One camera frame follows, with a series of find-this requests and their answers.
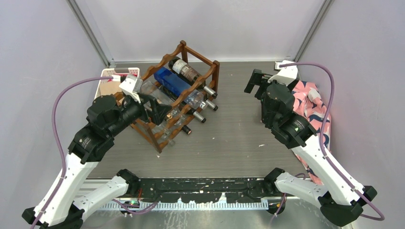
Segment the clear slim glass bottle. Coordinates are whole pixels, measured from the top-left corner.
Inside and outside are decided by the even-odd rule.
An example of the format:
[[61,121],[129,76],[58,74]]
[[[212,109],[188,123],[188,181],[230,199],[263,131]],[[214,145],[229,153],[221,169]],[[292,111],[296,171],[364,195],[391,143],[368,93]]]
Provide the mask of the clear slim glass bottle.
[[171,135],[171,130],[167,128],[166,121],[163,121],[160,125],[155,125],[152,122],[141,121],[141,126],[143,127],[143,137],[148,143],[150,143],[157,151],[161,152],[164,148],[163,143],[165,141],[170,141],[169,137]]

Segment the blue clear square bottle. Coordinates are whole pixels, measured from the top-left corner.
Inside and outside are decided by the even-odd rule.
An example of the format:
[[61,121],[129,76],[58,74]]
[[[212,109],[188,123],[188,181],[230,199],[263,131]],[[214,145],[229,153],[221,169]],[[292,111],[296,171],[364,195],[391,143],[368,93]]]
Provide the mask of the blue clear square bottle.
[[[177,97],[180,97],[184,90],[188,90],[191,87],[183,79],[165,67],[161,67],[153,76],[156,81],[161,83]],[[205,109],[207,107],[204,101],[204,95],[198,90],[193,90],[183,101],[189,104],[193,109]]]

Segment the dark wine bottle cream label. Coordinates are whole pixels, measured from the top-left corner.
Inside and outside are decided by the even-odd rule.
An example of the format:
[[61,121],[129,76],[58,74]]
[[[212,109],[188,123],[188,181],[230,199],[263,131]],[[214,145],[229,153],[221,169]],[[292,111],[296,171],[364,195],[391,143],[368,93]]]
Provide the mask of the dark wine bottle cream label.
[[195,119],[197,119],[201,123],[206,122],[206,118],[202,116],[199,112],[197,112],[195,109],[191,108],[189,111],[186,113],[187,115],[192,115]]

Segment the brown wooden wine rack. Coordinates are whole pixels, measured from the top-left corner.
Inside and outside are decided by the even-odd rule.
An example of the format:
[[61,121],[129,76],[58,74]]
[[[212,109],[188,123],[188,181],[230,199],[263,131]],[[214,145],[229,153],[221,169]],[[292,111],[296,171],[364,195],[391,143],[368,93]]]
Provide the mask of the brown wooden wine rack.
[[206,121],[200,111],[218,108],[212,101],[217,98],[219,67],[218,61],[207,59],[181,41],[173,53],[164,55],[160,63],[141,75],[140,92],[153,96],[154,102],[163,106],[157,114],[162,123],[137,119],[131,127],[159,153],[174,144],[178,133],[190,134],[187,125],[193,119]]

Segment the clear square slim bottle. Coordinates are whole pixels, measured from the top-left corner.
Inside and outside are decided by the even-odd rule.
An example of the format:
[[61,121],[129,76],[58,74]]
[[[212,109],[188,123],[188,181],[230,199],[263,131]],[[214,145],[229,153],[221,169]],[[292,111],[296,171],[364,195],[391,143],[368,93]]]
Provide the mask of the clear square slim bottle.
[[[157,102],[160,104],[171,105],[174,101],[166,95],[161,89],[159,89],[155,84],[150,81],[146,81],[141,86],[140,92],[142,94],[152,95],[157,99]],[[175,127],[184,126],[184,121],[186,119],[178,107],[173,108],[170,112],[166,114],[165,120],[171,121],[174,118],[178,117],[177,122],[174,123]]]

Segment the olive green wine bottle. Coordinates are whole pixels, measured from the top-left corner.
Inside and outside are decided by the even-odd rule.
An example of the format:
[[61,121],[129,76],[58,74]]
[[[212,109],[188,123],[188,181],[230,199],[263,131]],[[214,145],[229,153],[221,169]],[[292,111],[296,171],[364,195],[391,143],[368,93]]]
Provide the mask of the olive green wine bottle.
[[[201,76],[199,72],[197,72],[187,62],[177,56],[169,61],[168,66],[177,75],[182,76],[183,78],[190,81],[192,84]],[[202,83],[198,87],[198,89],[205,91],[209,96],[212,96],[213,98],[216,98],[218,95],[215,90],[208,87],[205,83]]]

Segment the dark green wine bottle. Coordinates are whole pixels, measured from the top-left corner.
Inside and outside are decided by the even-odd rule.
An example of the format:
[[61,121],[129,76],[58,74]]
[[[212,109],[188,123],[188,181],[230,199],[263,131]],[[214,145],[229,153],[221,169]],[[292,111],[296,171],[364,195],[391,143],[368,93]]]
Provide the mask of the dark green wine bottle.
[[211,100],[209,100],[209,99],[206,99],[205,100],[205,103],[207,104],[207,106],[208,107],[210,107],[213,111],[216,111],[216,110],[218,110],[218,106],[215,104],[215,103],[213,103]]

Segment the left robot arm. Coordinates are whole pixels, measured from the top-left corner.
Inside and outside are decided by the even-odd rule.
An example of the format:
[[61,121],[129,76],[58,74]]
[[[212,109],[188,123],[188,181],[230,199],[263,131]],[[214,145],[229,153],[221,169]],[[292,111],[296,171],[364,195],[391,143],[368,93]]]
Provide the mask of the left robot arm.
[[133,197],[139,192],[139,178],[122,169],[107,184],[82,199],[75,198],[119,133],[137,119],[159,125],[172,109],[151,95],[140,97],[141,101],[137,102],[127,95],[122,105],[118,105],[112,95],[103,95],[93,101],[87,110],[88,123],[70,143],[58,178],[37,206],[24,210],[22,218],[28,224],[42,229],[78,229],[100,206],[116,197]]

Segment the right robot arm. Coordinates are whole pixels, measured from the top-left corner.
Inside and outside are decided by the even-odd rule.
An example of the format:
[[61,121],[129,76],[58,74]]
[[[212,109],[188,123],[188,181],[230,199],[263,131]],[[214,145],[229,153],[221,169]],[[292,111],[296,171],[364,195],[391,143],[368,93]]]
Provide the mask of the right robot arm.
[[273,169],[264,179],[271,196],[291,194],[320,209],[326,219],[345,226],[363,215],[377,192],[353,178],[322,143],[324,134],[309,119],[294,109],[293,87],[299,85],[297,70],[285,68],[270,75],[255,69],[245,88],[261,102],[261,120],[275,139],[302,158],[321,179],[320,184],[296,178],[281,168]]

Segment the pink shark print cloth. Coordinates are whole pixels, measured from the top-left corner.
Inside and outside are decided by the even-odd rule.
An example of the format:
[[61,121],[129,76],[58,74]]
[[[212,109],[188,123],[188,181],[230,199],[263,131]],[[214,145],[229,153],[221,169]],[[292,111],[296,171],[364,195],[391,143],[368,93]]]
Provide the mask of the pink shark print cloth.
[[[326,114],[327,106],[322,101],[316,84],[298,81],[295,87],[292,89],[292,94],[295,97],[293,105],[294,112],[305,117],[315,128],[316,133],[319,133],[323,118]],[[330,133],[331,115],[329,114],[323,131],[323,144],[328,150],[330,149]],[[312,168],[307,164],[307,162],[295,152],[294,154],[304,166],[310,179],[316,184],[323,185],[321,179],[315,174],[315,172],[313,172]]]

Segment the beige cloth in basket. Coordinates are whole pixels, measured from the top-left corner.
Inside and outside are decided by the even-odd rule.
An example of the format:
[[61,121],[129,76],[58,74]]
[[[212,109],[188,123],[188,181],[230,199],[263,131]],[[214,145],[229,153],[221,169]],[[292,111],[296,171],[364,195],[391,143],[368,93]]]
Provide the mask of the beige cloth in basket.
[[100,96],[111,95],[117,92],[121,92],[119,85],[120,82],[113,82],[113,81],[100,84],[99,86]]

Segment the white perforated plastic basket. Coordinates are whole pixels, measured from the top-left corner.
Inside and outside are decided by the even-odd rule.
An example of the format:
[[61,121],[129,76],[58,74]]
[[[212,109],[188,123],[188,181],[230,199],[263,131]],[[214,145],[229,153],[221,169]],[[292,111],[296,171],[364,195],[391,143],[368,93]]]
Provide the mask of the white perforated plastic basket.
[[110,82],[112,80],[105,79],[106,77],[110,77],[114,74],[133,74],[139,76],[140,69],[138,67],[126,67],[126,68],[106,68],[101,72],[100,77],[104,78],[99,81],[94,99],[100,97],[99,86],[102,83]]

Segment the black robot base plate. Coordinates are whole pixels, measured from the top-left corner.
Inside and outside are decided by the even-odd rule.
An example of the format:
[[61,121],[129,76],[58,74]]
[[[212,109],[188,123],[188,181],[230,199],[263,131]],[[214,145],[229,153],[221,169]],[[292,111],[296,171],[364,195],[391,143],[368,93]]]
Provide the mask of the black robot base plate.
[[274,185],[257,177],[140,178],[134,191],[119,195],[120,198],[140,198],[147,203],[197,204],[216,203],[221,197],[226,203],[256,203],[281,196]]

